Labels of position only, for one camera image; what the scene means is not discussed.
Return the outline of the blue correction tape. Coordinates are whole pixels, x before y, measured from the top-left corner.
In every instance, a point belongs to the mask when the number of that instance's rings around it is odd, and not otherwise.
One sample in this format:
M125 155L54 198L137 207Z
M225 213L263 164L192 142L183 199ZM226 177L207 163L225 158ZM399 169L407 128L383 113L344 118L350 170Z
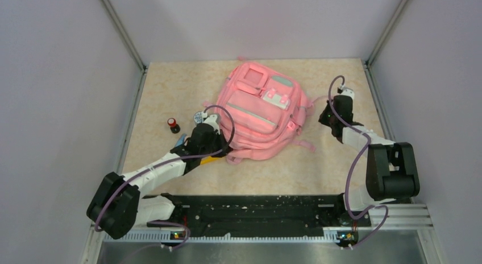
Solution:
M186 140L187 134L183 133L175 143L175 147L183 145Z

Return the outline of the pink backpack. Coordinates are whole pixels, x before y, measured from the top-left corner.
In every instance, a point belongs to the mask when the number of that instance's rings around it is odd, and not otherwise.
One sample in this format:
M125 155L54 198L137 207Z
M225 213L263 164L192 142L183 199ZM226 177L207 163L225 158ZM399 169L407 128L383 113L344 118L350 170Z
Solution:
M314 152L312 143L297 136L314 113L316 101L295 79L260 63L243 61L226 77L214 108L231 147L227 162L267 160L288 145Z

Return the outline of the red black stamp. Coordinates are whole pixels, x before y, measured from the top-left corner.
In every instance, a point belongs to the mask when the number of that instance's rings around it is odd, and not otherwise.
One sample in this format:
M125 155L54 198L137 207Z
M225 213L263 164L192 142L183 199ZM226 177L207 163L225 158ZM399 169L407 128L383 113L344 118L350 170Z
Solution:
M168 118L167 124L173 134L177 134L180 132L180 126L174 118Z

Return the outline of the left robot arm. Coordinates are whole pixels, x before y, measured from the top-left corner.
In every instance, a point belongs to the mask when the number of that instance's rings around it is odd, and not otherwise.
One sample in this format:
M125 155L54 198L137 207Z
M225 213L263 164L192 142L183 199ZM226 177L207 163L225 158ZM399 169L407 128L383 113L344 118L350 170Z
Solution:
M234 138L212 124L198 124L185 143L171 149L161 159L136 171L105 175L89 204L86 215L97 232L111 238L125 236L133 227L168 220L175 204L164 196L148 197L158 186L186 175L208 156L224 157Z

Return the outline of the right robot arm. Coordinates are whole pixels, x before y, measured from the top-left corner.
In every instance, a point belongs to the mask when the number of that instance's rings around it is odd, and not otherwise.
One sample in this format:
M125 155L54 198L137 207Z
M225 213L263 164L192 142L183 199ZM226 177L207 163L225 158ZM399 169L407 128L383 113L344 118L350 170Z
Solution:
M349 169L345 191L338 195L335 210L338 215L354 217L370 206L394 200L408 199L420 192L420 182L413 146L394 142L353 120L353 99L336 95L327 101L319 123L331 129L340 143L358 153ZM361 157L366 157L365 184L350 191L353 171Z

